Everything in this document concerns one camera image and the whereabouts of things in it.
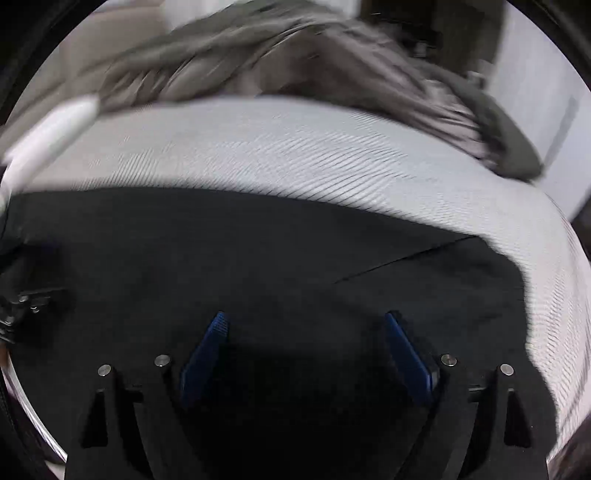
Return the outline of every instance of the black fabric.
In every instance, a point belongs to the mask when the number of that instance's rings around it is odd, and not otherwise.
[[[391,478],[426,415],[392,373],[392,309],[475,384],[513,365],[538,446],[555,442],[525,353],[521,274],[479,238],[325,203],[150,188],[16,196],[15,236],[60,246],[75,301],[12,351],[66,451],[100,365],[125,376],[167,353],[177,379],[218,311],[230,344],[183,422],[214,478]]]

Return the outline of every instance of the gray fabric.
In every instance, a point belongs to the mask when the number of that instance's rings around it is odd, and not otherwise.
[[[518,180],[533,180],[540,176],[542,162],[534,146],[489,95],[437,65],[427,62],[418,65],[427,75],[445,83],[474,112],[483,139],[489,145],[495,145],[494,151],[503,152],[493,168],[497,175]]]
[[[473,113],[368,25],[306,0],[232,5],[115,61],[105,111],[212,93],[303,95],[379,112],[492,167]]]

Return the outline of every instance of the screw head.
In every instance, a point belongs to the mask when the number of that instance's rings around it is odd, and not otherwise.
[[[457,364],[457,358],[453,355],[450,355],[449,353],[446,353],[445,355],[441,356],[441,362],[446,367],[453,367]]]
[[[502,364],[501,365],[501,372],[503,372],[507,377],[510,377],[515,373],[515,370],[509,364]]]
[[[154,359],[154,365],[157,367],[166,367],[170,363],[170,357],[168,355],[159,355]]]
[[[98,374],[100,377],[106,377],[111,373],[111,366],[104,364],[99,367]]]

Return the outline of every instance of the white fabric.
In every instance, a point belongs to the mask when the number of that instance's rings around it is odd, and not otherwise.
[[[527,350],[557,407],[559,440],[551,457],[590,410],[591,268],[569,223],[534,186],[497,177],[396,122],[263,97],[100,119],[27,190],[130,184],[332,202],[480,235],[525,280]]]

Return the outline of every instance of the cloth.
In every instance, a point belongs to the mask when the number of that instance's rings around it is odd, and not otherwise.
[[[434,352],[459,359],[466,396],[512,365],[538,465],[556,440],[552,397],[525,349],[521,274],[480,238],[329,203],[140,186],[17,195],[5,235],[51,241],[68,266],[75,308],[44,318],[30,340],[37,348],[11,349],[35,410],[69,445],[68,464],[103,465],[77,434],[98,366],[142,385],[166,353],[177,385],[220,310],[229,343],[198,411],[179,418],[203,471],[221,471],[210,478],[391,478],[428,416],[395,377],[384,322],[392,309]],[[154,441],[178,452],[176,433]],[[441,455],[454,447],[445,440]]]
[[[231,5],[115,60],[103,111],[214,93],[282,93],[380,112],[494,167],[473,113],[384,33],[306,0]]]
[[[426,61],[417,65],[432,78],[444,82],[476,115],[483,138],[493,151],[503,154],[493,171],[509,179],[534,180],[543,170],[537,150],[492,97],[453,72]]]
[[[479,235],[523,275],[527,350],[557,409],[555,452],[591,410],[591,268],[575,233],[544,192],[436,138],[307,100],[200,100],[98,120],[27,190],[121,186],[287,196]]]

